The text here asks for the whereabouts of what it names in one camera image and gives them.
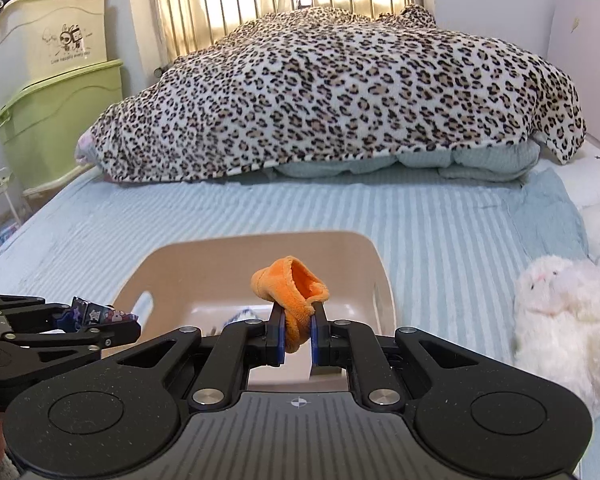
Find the dark patterned small pouch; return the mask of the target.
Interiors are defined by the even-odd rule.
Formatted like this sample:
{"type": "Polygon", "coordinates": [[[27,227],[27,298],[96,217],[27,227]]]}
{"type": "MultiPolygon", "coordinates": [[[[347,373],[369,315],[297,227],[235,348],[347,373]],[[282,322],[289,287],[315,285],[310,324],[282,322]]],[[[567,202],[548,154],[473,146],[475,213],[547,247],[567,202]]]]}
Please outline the dark patterned small pouch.
{"type": "Polygon", "coordinates": [[[56,327],[66,333],[76,333],[84,327],[136,321],[137,316],[133,313],[74,297],[71,306],[56,320],[56,327]]]}

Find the orange fabric pouch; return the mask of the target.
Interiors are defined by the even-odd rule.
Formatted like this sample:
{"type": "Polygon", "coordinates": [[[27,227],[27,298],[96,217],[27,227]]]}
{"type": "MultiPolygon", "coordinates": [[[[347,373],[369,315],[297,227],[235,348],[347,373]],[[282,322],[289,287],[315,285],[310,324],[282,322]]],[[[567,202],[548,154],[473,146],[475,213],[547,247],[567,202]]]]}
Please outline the orange fabric pouch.
{"type": "Polygon", "coordinates": [[[285,351],[294,353],[310,338],[314,302],[329,300],[329,290],[298,258],[286,256],[257,270],[251,290],[261,299],[279,304],[285,311],[285,351]]]}

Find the beige plastic storage basket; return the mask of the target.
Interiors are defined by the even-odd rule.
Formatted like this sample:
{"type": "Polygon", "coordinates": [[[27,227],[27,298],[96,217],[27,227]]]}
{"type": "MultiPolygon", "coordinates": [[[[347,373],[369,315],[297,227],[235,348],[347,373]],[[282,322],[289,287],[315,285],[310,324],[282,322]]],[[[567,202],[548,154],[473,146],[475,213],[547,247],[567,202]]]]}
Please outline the beige plastic storage basket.
{"type": "Polygon", "coordinates": [[[250,288],[257,270],[295,256],[326,285],[331,320],[369,325],[378,335],[396,330],[388,274],[371,240],[346,231],[245,235],[166,245],[149,254],[112,303],[134,312],[148,341],[184,325],[218,334],[240,314],[265,320],[272,306],[250,288]]]}

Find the white plush toy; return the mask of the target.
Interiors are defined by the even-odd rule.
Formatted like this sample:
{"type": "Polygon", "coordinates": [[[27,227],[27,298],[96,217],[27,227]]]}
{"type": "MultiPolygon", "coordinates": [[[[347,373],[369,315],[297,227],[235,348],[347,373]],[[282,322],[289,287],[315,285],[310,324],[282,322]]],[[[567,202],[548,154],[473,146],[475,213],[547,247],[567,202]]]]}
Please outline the white plush toy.
{"type": "Polygon", "coordinates": [[[543,256],[518,276],[514,364],[576,394],[600,416],[600,266],[543,256]]]}

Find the green plastic storage bin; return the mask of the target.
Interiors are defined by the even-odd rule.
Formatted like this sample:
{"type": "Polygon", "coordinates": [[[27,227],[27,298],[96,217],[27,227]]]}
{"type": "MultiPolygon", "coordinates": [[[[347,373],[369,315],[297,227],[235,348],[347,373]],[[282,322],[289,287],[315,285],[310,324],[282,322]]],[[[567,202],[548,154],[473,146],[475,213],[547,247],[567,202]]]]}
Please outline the green plastic storage bin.
{"type": "Polygon", "coordinates": [[[31,84],[0,108],[0,140],[9,168],[30,190],[76,168],[79,137],[122,100],[120,60],[70,70],[31,84]]]}

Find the light green quilt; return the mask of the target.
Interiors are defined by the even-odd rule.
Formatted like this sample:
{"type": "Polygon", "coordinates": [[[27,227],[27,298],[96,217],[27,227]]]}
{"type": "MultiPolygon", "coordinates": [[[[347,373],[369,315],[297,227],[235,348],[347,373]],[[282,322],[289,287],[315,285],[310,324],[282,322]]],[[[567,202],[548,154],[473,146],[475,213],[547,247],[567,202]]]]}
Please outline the light green quilt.
{"type": "Polygon", "coordinates": [[[472,179],[488,182],[516,180],[539,161],[541,147],[533,140],[493,148],[462,148],[456,151],[402,153],[342,162],[290,162],[277,171],[296,179],[329,178],[338,174],[370,174],[400,164],[410,169],[433,169],[445,179],[472,179]]]}

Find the leopard print blanket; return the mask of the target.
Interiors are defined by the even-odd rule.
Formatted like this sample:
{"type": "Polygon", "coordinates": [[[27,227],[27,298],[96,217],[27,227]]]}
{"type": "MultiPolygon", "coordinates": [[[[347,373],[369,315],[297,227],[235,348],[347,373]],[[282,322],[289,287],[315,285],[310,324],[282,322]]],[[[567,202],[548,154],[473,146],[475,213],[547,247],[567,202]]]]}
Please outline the leopard print blanket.
{"type": "Polygon", "coordinates": [[[441,28],[417,4],[378,18],[318,6],[177,58],[110,105],[76,157],[157,183],[528,140],[565,163],[585,137],[573,81],[516,44],[441,28]]]}

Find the white pillow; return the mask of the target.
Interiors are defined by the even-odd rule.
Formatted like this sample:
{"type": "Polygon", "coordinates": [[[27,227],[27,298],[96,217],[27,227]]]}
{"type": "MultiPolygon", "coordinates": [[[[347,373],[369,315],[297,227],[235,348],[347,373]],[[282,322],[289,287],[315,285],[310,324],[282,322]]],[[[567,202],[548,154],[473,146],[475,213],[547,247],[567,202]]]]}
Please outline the white pillow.
{"type": "Polygon", "coordinates": [[[600,263],[600,142],[589,136],[567,165],[558,165],[544,151],[534,171],[547,169],[562,180],[584,221],[590,254],[600,263]]]}

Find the cream plastic storage bin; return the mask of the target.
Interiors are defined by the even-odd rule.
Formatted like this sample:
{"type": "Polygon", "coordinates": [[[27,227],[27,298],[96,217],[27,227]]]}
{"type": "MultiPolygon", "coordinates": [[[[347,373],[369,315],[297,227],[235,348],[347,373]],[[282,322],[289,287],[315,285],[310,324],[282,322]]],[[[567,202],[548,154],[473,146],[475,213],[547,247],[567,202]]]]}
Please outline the cream plastic storage bin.
{"type": "Polygon", "coordinates": [[[12,0],[0,13],[0,108],[22,89],[108,58],[106,0],[12,0]]]}

